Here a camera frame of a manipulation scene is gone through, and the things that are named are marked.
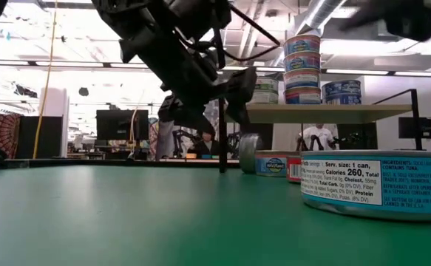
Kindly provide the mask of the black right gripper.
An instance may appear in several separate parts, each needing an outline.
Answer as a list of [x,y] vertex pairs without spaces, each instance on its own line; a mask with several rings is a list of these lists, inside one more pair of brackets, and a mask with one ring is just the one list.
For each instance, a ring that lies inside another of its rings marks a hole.
[[[361,7],[339,28],[348,31],[380,20],[386,9],[377,6]],[[414,41],[431,38],[431,7],[422,1],[404,1],[385,14],[388,33]]]

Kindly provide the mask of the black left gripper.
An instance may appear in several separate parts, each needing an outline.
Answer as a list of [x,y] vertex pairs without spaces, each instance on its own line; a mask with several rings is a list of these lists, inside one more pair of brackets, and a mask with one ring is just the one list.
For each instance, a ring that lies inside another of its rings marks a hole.
[[256,69],[235,72],[228,83],[212,80],[174,33],[177,26],[157,22],[127,22],[121,25],[122,61],[138,56],[164,85],[173,91],[161,104],[160,121],[174,122],[196,130],[213,130],[203,114],[215,98],[226,98],[226,114],[239,124],[250,123],[246,104],[257,82]]

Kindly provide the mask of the green Bumble Bee tuna can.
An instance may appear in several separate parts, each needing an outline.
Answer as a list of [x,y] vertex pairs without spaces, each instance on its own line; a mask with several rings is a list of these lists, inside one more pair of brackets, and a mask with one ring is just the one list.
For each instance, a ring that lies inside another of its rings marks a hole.
[[277,94],[279,91],[279,81],[269,77],[258,77],[254,90],[272,92]]
[[273,92],[255,92],[250,103],[278,104],[279,95]]

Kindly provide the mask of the olive green albacore tuna can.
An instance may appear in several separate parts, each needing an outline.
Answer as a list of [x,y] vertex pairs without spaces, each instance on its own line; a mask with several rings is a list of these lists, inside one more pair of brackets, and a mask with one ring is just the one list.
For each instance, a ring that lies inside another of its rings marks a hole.
[[247,133],[241,136],[239,144],[240,168],[246,174],[253,174],[256,165],[256,151],[263,146],[262,138],[257,133]]

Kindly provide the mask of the dark blue tuna can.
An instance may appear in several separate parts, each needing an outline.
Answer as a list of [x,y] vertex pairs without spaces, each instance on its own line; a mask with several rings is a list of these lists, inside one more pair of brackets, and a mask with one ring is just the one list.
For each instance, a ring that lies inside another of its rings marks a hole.
[[332,81],[322,86],[324,96],[334,96],[339,94],[354,94],[360,95],[361,82],[357,80]]
[[340,94],[326,97],[324,102],[330,105],[359,105],[362,103],[362,99],[361,95]]

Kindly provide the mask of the red labelled fish can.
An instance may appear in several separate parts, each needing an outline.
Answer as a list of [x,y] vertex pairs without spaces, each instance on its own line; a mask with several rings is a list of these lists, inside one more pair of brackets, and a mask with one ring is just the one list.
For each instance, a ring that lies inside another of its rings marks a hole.
[[286,179],[290,183],[301,183],[301,165],[302,160],[300,156],[286,157]]

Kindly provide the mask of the wooden shelf board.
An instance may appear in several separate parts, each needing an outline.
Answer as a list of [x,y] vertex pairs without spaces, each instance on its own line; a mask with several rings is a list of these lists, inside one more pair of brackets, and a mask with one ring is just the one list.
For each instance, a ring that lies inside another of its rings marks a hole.
[[412,111],[407,104],[392,105],[273,105],[250,104],[252,123],[372,123]]

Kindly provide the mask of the black background monitor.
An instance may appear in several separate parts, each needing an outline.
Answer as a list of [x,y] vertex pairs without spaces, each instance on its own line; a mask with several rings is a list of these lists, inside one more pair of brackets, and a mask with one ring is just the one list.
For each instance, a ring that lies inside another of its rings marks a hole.
[[[129,140],[133,110],[97,110],[98,140]],[[134,139],[149,139],[149,112],[137,110],[133,123]]]

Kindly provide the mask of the small black monitor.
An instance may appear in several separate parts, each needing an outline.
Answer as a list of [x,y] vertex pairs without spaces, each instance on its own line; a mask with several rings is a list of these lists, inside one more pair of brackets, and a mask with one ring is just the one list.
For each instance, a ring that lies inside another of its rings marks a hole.
[[[431,139],[431,117],[420,117],[418,126],[422,139]],[[398,118],[398,137],[400,139],[414,139],[416,137],[417,125],[414,117]]]

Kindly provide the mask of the overhead LED light bar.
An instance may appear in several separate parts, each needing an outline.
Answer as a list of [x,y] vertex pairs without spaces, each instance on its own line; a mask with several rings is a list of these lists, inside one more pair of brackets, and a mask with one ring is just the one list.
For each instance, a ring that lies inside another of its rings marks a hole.
[[[85,68],[85,69],[149,69],[145,64],[123,64],[109,62],[72,62],[72,61],[19,61],[0,60],[0,66],[6,67],[52,67],[58,68]],[[428,71],[390,71],[369,69],[321,69],[327,75],[371,75],[371,76],[397,76],[414,78],[431,78]]]

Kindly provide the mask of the white column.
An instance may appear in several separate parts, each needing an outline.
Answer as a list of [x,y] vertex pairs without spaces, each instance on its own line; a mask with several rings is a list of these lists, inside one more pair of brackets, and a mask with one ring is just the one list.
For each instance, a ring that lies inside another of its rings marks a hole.
[[44,96],[45,88],[41,89],[39,96],[39,107],[44,107],[43,116],[45,117],[60,117],[61,122],[61,150],[60,156],[66,157],[69,129],[69,105],[70,96],[67,89],[49,87],[47,94]]

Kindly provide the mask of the teal Trader Joe's tuna can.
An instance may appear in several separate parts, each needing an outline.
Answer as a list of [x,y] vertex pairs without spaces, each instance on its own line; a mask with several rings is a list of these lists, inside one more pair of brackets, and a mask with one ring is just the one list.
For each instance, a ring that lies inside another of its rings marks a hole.
[[307,151],[301,194],[336,214],[431,222],[431,151]]

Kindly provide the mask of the green table mat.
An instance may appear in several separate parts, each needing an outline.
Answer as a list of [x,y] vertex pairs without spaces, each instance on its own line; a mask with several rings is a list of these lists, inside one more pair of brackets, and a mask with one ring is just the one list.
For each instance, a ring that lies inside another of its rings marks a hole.
[[0,170],[0,266],[431,266],[431,223],[306,206],[213,168]]

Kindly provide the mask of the black partition panel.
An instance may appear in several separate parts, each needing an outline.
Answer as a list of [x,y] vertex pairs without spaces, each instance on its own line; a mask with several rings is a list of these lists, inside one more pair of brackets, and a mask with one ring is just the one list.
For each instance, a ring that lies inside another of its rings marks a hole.
[[[38,136],[37,159],[61,156],[62,117],[42,117]],[[32,159],[38,116],[20,118],[16,158]]]

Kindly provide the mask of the red patterned cloth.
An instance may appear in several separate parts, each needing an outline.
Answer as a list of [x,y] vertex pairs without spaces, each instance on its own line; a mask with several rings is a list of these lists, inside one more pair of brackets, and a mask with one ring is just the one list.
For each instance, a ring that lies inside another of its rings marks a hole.
[[14,159],[18,145],[18,131],[21,115],[0,114],[0,149]]

